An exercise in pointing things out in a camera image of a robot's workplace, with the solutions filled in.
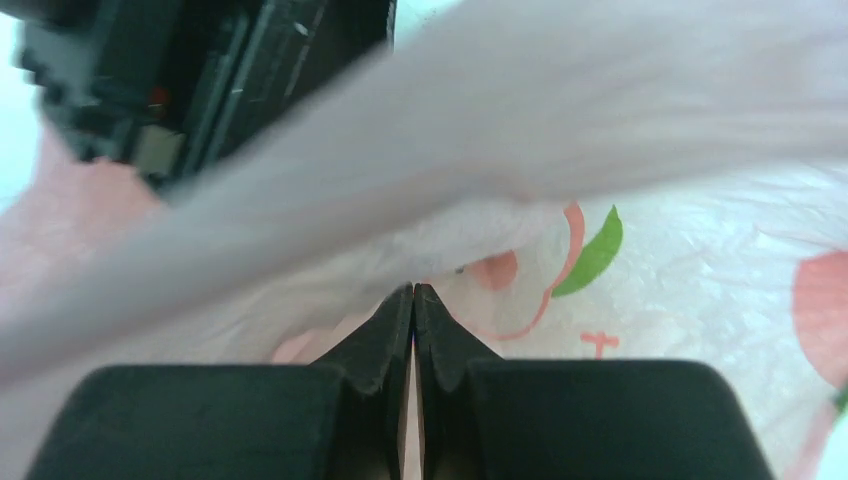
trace black mechanical part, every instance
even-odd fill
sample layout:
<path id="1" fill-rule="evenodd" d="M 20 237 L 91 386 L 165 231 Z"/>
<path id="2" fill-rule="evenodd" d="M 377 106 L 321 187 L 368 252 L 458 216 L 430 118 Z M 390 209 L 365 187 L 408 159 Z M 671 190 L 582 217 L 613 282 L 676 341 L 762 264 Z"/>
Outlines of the black mechanical part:
<path id="1" fill-rule="evenodd" d="M 226 158 L 392 35 L 395 0 L 0 0 L 19 66 L 83 162 L 154 190 Z"/>
<path id="2" fill-rule="evenodd" d="M 309 366 L 95 373 L 27 480 L 399 480 L 413 363 L 424 480 L 772 478 L 712 369 L 505 360 L 417 285 Z"/>

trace plastic bag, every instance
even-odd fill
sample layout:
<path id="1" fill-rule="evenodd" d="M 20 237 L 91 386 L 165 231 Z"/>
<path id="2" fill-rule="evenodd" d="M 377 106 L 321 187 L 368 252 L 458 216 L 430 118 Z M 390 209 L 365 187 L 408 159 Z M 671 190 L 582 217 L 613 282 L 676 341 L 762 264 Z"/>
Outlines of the plastic bag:
<path id="1" fill-rule="evenodd" d="M 10 314 L 2 471 L 98 365 L 266 361 L 574 199 L 844 158 L 846 27 L 835 0 L 466 1 Z"/>

